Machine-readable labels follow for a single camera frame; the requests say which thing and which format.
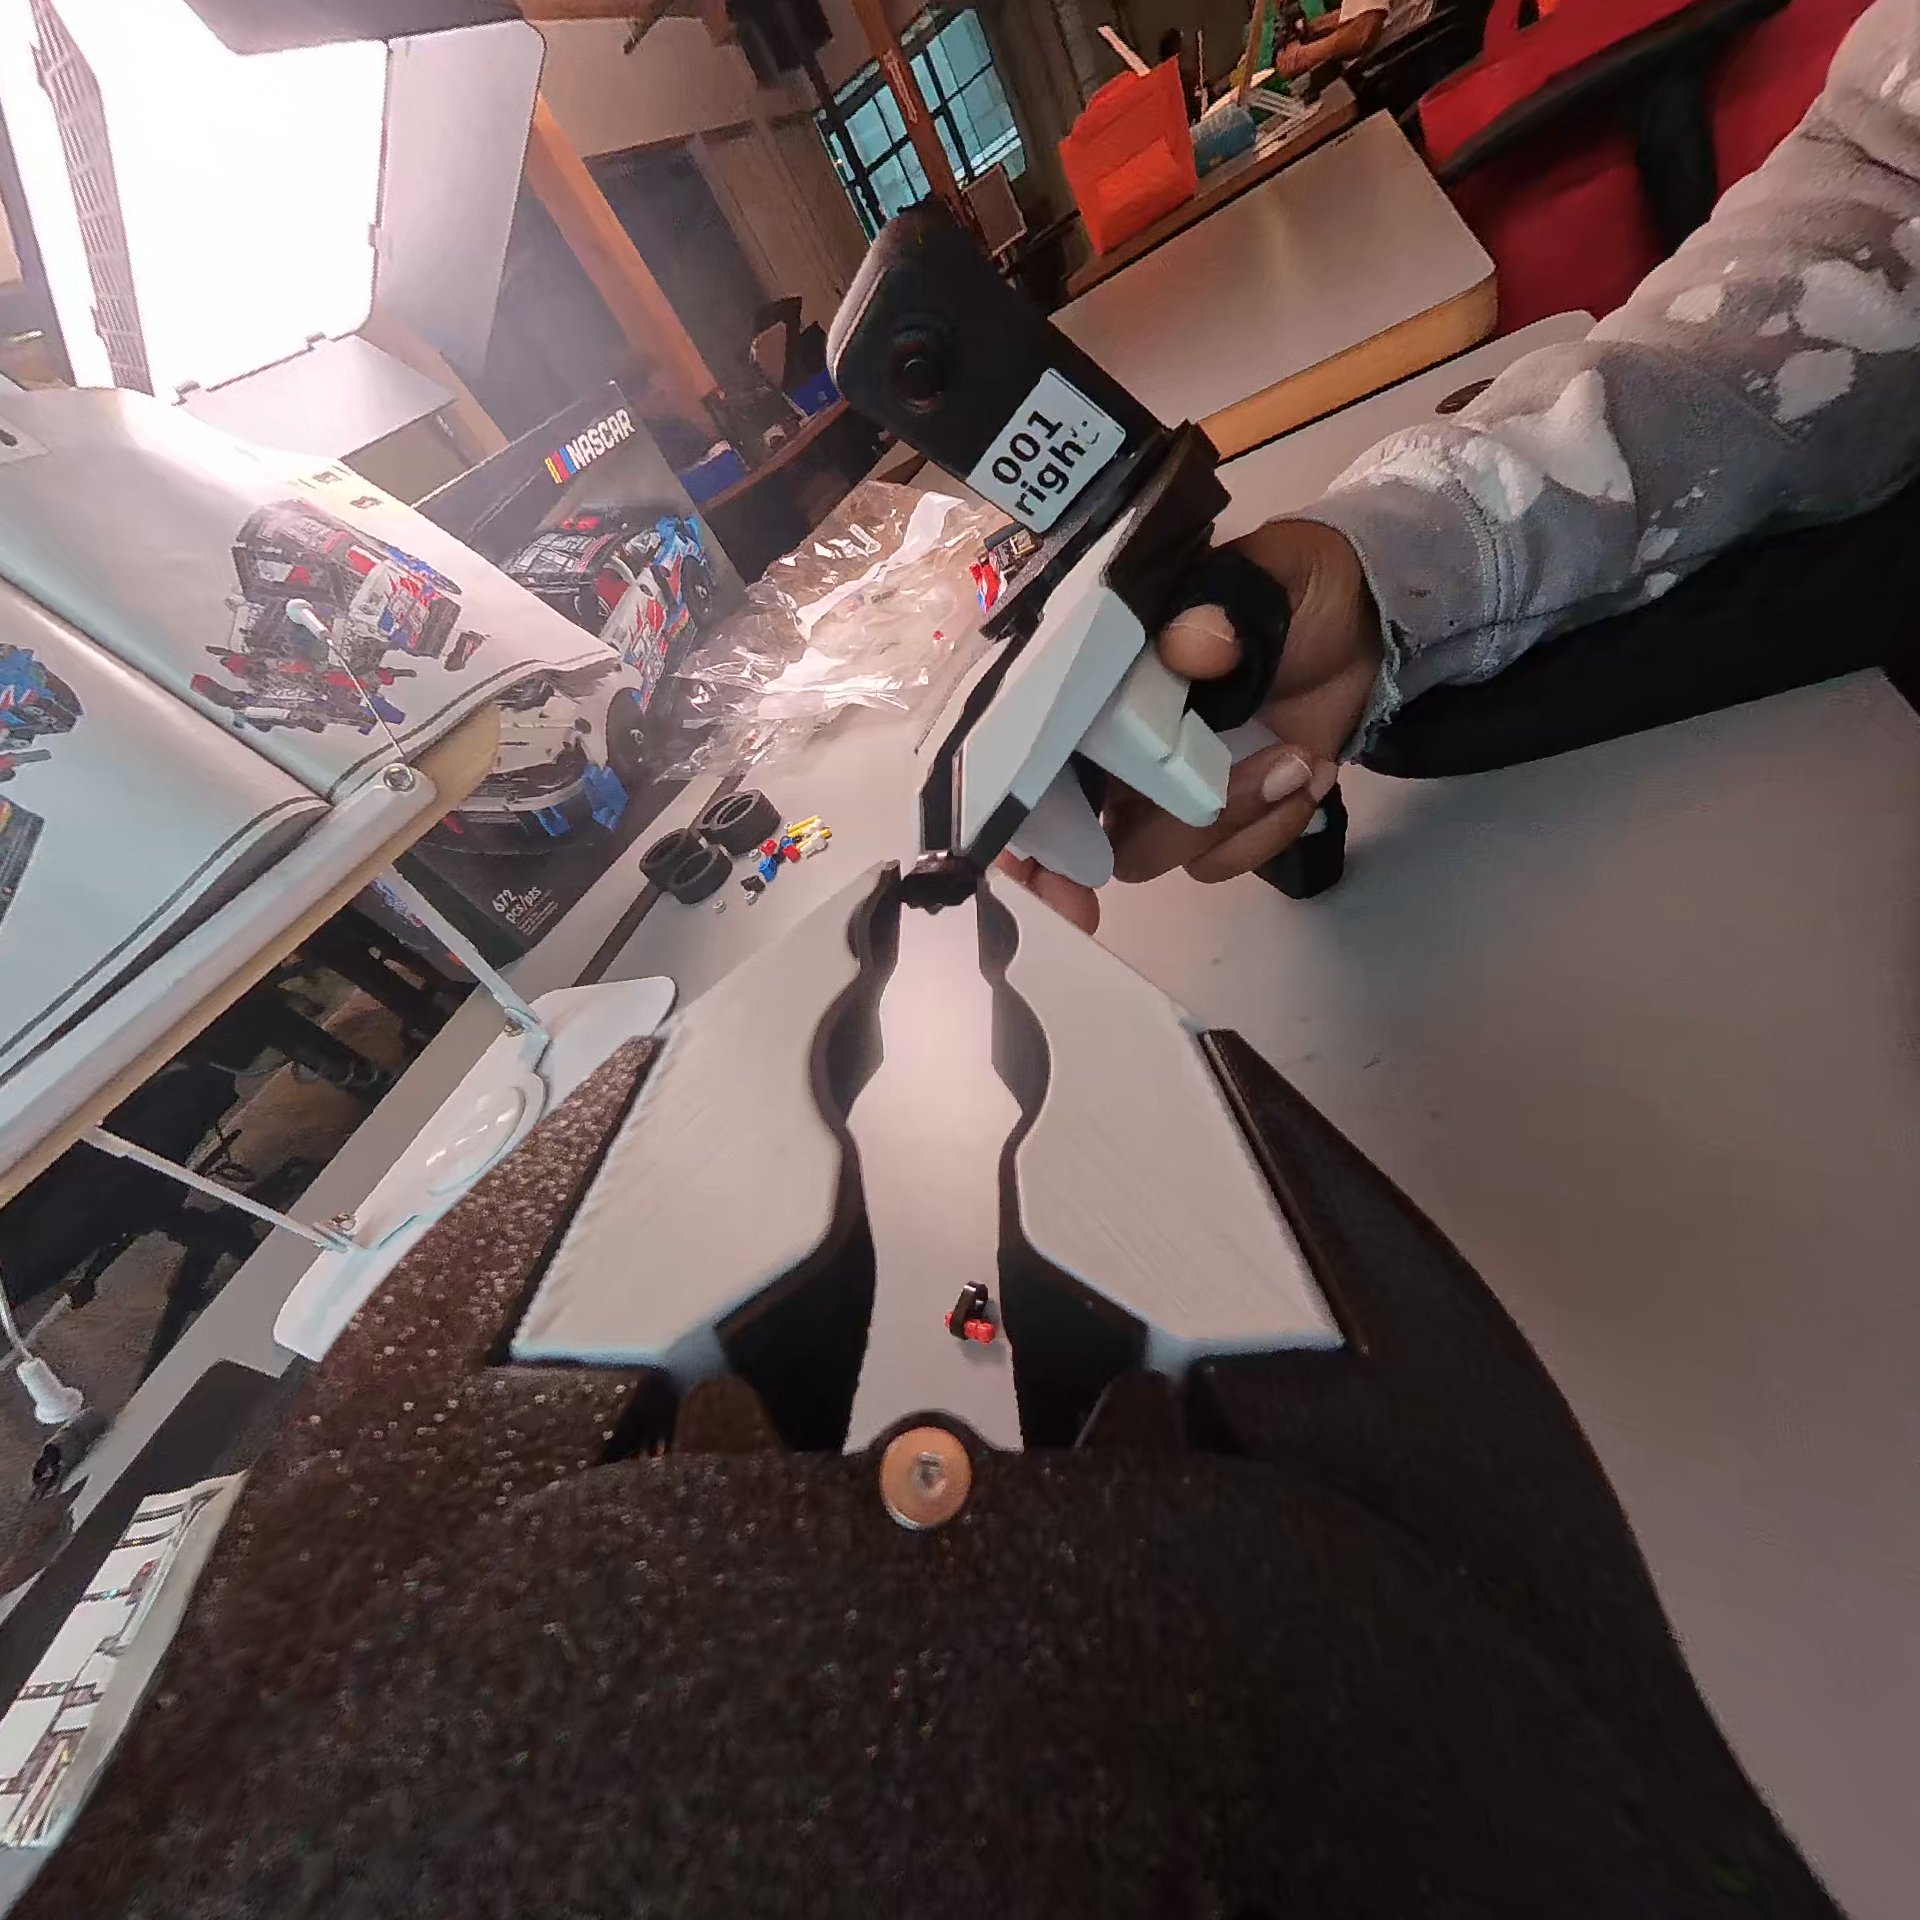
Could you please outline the person's right hand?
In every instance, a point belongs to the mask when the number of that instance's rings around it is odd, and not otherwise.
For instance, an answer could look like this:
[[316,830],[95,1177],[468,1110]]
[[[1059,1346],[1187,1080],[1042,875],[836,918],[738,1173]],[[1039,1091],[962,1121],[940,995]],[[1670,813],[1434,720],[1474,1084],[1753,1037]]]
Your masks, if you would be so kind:
[[1179,823],[1113,783],[1102,813],[1118,883],[1187,872],[1229,883],[1286,854],[1322,815],[1343,751],[1382,668],[1382,622],[1355,544],[1317,520],[1269,520],[1233,541],[1286,597],[1286,640],[1256,720],[1273,737],[1239,761],[1214,823]]

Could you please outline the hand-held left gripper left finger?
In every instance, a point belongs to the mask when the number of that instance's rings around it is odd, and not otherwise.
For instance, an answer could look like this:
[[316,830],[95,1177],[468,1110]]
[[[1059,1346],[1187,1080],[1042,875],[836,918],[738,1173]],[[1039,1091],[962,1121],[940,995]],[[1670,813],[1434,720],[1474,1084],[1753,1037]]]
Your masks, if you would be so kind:
[[673,1014],[511,1339],[515,1363],[691,1380],[861,1213],[851,1106],[883,1063],[901,872],[867,869]]

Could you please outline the person's right forearm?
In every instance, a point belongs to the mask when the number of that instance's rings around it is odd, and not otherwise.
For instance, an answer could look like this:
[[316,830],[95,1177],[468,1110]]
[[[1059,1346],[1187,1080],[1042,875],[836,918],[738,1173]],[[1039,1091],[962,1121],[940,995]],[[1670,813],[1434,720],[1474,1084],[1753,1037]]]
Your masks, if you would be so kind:
[[1621,310],[1384,436],[1311,509],[1382,616],[1350,755],[1437,684],[1910,480],[1918,3],[1872,3],[1807,118]]

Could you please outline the grey table with wooden edge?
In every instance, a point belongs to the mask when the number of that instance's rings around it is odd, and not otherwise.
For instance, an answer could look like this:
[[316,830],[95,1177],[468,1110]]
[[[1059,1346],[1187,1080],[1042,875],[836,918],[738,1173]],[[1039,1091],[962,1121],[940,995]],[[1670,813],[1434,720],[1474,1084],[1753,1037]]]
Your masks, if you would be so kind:
[[1220,459],[1494,340],[1499,274],[1392,114],[1372,114],[1056,323]]

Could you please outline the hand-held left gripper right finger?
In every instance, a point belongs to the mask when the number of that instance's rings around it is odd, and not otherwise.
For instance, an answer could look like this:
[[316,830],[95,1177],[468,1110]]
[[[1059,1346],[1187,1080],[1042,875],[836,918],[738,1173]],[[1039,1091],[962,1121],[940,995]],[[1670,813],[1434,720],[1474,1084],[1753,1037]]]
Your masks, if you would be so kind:
[[1203,1046],[1203,1021],[1019,883],[988,883],[981,962],[1016,1249],[1144,1335],[1144,1359],[1332,1351],[1327,1294]]

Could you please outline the studio light panel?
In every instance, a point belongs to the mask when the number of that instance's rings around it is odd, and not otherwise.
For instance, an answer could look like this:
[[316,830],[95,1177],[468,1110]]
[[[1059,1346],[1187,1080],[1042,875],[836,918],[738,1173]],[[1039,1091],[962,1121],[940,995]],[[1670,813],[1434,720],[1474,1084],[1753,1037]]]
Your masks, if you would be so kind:
[[515,3],[2,3],[20,323],[245,441],[476,457],[542,63]]

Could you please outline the open instruction booklet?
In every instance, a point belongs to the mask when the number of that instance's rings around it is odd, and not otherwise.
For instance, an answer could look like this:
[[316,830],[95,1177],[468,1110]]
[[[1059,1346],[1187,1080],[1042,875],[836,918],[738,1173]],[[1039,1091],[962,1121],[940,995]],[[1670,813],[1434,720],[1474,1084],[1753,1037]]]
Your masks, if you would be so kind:
[[[2,394],[2,1114],[425,815],[468,716],[614,652],[358,475],[150,394]],[[101,1069],[77,1069],[87,1049]]]

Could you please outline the grey desk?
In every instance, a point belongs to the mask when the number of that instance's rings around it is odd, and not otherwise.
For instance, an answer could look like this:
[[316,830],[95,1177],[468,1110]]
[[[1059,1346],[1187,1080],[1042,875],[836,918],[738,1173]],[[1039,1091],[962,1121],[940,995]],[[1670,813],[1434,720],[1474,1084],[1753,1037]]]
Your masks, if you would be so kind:
[[1466,781],[1352,776],[1320,905],[1156,883],[940,978],[1039,1087],[1056,954],[1203,1021],[1345,1347],[1119,1359],[960,1516],[636,1450],[489,1363],[614,1063],[389,1282],[241,1487],[23,1915],[1918,1915],[1918,724],[1876,678]]

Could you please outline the small instruction booklet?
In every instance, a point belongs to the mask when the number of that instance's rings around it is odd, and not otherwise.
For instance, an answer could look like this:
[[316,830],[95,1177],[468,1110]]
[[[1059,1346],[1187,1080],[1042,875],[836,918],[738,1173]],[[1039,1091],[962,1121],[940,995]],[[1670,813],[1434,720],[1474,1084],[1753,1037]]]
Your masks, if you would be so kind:
[[60,1848],[181,1628],[245,1474],[146,1496],[6,1693],[2,1853]]

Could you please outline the clear plastic bag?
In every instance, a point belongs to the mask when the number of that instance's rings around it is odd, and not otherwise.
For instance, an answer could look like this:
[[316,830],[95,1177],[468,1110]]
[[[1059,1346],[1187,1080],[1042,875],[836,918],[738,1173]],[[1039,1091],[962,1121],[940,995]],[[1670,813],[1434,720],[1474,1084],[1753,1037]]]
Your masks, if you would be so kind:
[[789,757],[847,717],[923,717],[982,651],[969,566],[1003,526],[975,495],[859,482],[664,676],[651,769],[720,776]]

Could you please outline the orange bin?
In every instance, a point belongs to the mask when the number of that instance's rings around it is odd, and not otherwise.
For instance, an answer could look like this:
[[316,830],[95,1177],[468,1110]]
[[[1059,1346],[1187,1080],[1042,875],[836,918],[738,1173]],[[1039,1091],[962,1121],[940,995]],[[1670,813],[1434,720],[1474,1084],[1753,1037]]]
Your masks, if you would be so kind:
[[1098,258],[1193,201],[1200,174],[1179,63],[1102,86],[1059,153]]

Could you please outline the white book stand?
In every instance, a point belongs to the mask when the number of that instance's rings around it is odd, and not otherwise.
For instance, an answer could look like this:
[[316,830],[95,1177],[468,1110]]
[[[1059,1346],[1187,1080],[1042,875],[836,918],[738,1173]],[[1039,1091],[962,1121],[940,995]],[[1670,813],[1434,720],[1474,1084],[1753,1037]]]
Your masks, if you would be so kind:
[[[495,737],[495,713],[481,707],[418,761],[384,761],[207,924],[178,936],[157,960],[137,962],[98,1010],[17,1069],[2,1084],[2,1197],[12,1203],[75,1144],[87,1144],[117,1162],[253,1212],[316,1249],[279,1309],[274,1343],[300,1359],[323,1359],[354,1314],[481,1176],[504,1162],[614,1049],[653,1037],[673,1014],[677,986],[667,976],[519,995],[400,875],[400,854],[492,767]],[[106,1127],[141,1080],[224,1014],[368,883],[392,885],[400,905],[473,974],[504,1014],[504,1034],[420,1123],[345,1223],[321,1229],[267,1212]]]

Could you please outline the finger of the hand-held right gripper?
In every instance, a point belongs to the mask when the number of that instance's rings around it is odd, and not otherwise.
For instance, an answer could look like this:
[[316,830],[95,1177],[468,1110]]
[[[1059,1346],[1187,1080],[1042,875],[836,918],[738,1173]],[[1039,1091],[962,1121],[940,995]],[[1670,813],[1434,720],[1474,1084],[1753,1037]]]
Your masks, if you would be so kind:
[[1140,658],[1144,616],[1111,589],[1122,540],[1098,540],[1045,591],[1024,638],[998,638],[933,703],[922,736],[922,853],[985,865],[1045,800]]

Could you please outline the person's black pants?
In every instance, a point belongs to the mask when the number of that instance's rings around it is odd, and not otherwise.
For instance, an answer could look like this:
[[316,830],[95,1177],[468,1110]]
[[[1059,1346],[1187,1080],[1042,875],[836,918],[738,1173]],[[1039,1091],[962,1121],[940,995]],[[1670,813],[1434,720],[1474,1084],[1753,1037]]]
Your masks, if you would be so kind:
[[1649,608],[1414,699],[1360,764],[1474,776],[1880,668],[1918,704],[1918,482],[1872,514],[1717,556]]

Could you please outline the pile of small colourful bricks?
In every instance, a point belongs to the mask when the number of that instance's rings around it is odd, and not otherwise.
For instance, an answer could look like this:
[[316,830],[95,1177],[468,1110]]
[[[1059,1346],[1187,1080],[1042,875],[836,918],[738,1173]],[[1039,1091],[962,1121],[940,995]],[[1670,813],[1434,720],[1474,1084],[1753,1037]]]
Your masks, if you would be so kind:
[[732,885],[747,905],[761,900],[770,885],[793,865],[827,853],[834,826],[824,815],[793,818],[734,854]]

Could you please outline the red chair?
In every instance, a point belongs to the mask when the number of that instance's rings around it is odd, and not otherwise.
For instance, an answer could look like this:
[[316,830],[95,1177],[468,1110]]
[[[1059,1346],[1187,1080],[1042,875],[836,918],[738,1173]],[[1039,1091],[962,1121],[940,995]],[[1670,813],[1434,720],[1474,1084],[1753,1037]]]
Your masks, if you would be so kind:
[[1422,146],[1499,331],[1611,312],[1795,128],[1865,3],[1489,3]]

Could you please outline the black toy car set box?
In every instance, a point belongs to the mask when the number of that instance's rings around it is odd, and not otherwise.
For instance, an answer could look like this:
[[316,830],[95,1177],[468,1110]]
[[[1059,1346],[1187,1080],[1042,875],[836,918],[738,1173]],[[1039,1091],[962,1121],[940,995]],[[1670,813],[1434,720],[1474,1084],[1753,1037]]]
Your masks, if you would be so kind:
[[540,948],[673,792],[673,678],[742,579],[606,382],[418,514],[611,652],[495,699],[492,769],[401,859],[489,962]]

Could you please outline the window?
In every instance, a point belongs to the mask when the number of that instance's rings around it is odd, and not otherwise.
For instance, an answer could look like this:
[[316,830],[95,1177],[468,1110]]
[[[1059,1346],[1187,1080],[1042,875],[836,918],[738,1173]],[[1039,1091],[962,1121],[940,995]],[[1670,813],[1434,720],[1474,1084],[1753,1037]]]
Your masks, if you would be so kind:
[[[953,184],[969,190],[998,170],[1011,190],[1021,190],[1029,146],[981,3],[891,3],[887,10],[901,13],[901,63]],[[831,105],[814,105],[814,130],[867,239],[933,191],[908,114],[876,54],[831,81]]]

